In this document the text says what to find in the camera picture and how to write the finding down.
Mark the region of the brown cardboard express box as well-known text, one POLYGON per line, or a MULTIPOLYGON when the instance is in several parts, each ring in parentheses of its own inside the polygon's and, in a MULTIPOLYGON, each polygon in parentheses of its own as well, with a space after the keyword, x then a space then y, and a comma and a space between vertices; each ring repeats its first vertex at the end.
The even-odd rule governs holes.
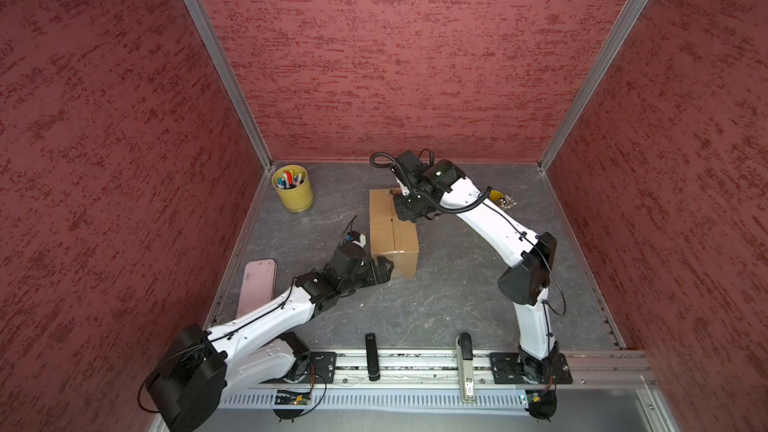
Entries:
POLYGON ((398 218, 394 190, 369 191, 370 250, 394 264, 393 278, 413 279, 417 274, 419 240, 414 223, 398 218))

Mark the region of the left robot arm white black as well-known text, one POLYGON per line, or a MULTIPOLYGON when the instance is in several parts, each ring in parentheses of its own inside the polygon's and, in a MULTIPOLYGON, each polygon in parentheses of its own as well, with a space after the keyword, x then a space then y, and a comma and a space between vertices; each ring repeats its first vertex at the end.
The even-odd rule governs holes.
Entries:
POLYGON ((224 398, 269 380, 301 378, 309 349, 294 328, 358 289, 389 282, 393 270, 385 257, 332 260, 237 320, 207 330, 192 324, 173 339, 140 389, 169 430, 193 431, 224 398))

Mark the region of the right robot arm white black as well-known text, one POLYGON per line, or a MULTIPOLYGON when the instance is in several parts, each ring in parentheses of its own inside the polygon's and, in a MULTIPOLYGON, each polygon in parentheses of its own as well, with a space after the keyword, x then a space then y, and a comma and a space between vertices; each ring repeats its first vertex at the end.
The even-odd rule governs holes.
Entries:
POLYGON ((549 286, 557 240, 538 234, 511 218, 464 171, 449 160, 424 162, 411 151, 397 157, 375 153, 370 163, 395 175, 400 191, 393 203, 398 218, 452 215, 488 242, 507 265, 497 280, 501 293, 513 302, 519 327, 519 363, 527 380, 541 383, 554 374, 559 346, 551 327, 549 286))

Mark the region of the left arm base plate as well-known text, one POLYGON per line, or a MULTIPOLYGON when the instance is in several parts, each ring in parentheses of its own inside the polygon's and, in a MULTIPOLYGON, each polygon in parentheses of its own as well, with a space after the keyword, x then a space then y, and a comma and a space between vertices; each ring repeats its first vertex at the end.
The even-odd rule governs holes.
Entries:
POLYGON ((311 352, 305 361, 304 375, 300 384, 310 384, 312 378, 320 384, 334 382, 338 354, 330 351, 311 352))

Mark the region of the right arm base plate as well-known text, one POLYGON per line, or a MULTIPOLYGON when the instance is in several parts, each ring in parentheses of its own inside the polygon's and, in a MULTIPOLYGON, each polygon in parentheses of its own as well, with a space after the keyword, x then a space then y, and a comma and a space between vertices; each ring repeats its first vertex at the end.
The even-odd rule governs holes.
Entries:
POLYGON ((571 385, 573 377, 566 357, 556 352, 542 360, 519 353, 489 354, 490 370, 497 385, 571 385))

